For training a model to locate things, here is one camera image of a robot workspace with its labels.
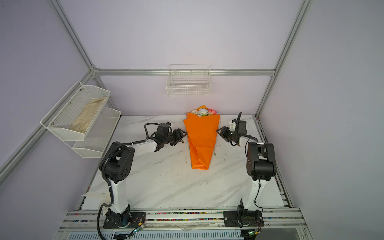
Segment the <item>pink fake rose spray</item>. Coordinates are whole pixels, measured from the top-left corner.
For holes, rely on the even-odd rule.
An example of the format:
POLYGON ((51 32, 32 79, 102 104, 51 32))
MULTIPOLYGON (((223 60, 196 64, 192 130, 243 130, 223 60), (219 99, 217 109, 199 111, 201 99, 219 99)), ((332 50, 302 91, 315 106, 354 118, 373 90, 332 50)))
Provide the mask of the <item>pink fake rose spray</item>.
POLYGON ((208 115, 211 116, 211 115, 216 115, 217 114, 217 111, 213 110, 213 109, 209 109, 208 110, 208 115))

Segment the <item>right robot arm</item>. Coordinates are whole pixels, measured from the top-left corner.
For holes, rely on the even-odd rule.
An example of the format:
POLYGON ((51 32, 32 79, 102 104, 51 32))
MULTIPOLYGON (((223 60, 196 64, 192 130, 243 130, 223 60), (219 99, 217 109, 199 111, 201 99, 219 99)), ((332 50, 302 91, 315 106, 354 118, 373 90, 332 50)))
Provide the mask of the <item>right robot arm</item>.
POLYGON ((219 128, 216 133, 232 146, 244 149, 251 187, 243 207, 262 209, 260 199, 263 190, 277 174, 275 150, 273 144, 262 143, 256 137, 249 135, 246 126, 247 122, 238 115, 229 123, 229 126, 219 128))

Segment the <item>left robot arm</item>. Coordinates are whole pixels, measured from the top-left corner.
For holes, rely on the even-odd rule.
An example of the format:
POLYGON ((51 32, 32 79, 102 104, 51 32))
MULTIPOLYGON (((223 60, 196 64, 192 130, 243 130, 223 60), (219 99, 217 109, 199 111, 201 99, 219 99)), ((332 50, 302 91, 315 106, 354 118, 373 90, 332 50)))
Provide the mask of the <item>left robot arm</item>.
POLYGON ((173 129, 172 124, 147 123, 144 125, 146 138, 140 141, 113 142, 100 163, 99 170, 108 185, 110 203, 102 204, 111 212, 121 215, 129 210, 125 179, 131 172, 135 157, 160 151, 165 145, 175 146, 188 135, 181 129, 173 129))

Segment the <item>orange wrapping paper sheet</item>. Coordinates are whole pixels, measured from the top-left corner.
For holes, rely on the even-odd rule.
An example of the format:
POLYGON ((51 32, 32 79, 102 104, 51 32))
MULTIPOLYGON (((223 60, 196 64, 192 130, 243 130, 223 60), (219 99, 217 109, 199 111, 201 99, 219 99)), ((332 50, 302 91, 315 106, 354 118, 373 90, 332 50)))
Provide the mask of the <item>orange wrapping paper sheet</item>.
MULTIPOLYGON (((200 108, 210 109, 202 105, 195 110, 200 108)), ((199 115, 192 114, 192 111, 187 113, 184 125, 188 133, 192 169, 209 169, 216 145, 216 130, 219 128, 220 118, 219 114, 200 117, 199 115)))

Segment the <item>white string ribbon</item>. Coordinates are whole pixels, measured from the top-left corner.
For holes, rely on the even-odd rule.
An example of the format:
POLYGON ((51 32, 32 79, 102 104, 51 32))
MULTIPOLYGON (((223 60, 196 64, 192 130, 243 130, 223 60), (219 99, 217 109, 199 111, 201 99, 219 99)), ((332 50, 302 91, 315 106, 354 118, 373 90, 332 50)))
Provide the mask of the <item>white string ribbon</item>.
POLYGON ((100 170, 97 170, 88 191, 83 194, 83 197, 82 210, 98 210, 101 204, 110 204, 109 187, 102 178, 100 170))

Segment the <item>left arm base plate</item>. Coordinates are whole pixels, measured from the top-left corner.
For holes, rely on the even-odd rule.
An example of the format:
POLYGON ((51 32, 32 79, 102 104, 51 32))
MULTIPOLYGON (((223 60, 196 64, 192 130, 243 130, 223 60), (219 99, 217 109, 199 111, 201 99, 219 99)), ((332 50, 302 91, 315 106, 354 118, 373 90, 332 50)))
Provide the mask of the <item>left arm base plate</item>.
POLYGON ((131 212, 126 210, 121 214, 117 214, 108 209, 104 229, 135 229, 143 225, 146 220, 146 212, 131 212))

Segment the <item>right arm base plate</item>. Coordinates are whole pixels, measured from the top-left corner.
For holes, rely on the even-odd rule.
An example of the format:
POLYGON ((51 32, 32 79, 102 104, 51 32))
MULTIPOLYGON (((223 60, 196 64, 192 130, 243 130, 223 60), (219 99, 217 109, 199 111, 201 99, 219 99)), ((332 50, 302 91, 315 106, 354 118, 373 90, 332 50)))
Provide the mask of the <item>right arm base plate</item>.
POLYGON ((237 211, 224 211, 224 224, 225 227, 263 227, 264 220, 262 213, 259 210, 248 211, 245 210, 242 214, 237 211))

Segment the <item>white fake rose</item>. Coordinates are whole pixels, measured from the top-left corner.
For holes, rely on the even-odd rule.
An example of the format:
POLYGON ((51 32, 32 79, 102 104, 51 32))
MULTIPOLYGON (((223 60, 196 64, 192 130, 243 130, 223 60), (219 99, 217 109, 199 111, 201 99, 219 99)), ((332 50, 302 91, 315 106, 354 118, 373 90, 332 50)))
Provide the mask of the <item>white fake rose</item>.
POLYGON ((209 110, 208 109, 204 109, 204 108, 200 108, 198 110, 198 115, 200 117, 205 117, 205 116, 208 116, 209 115, 209 110))

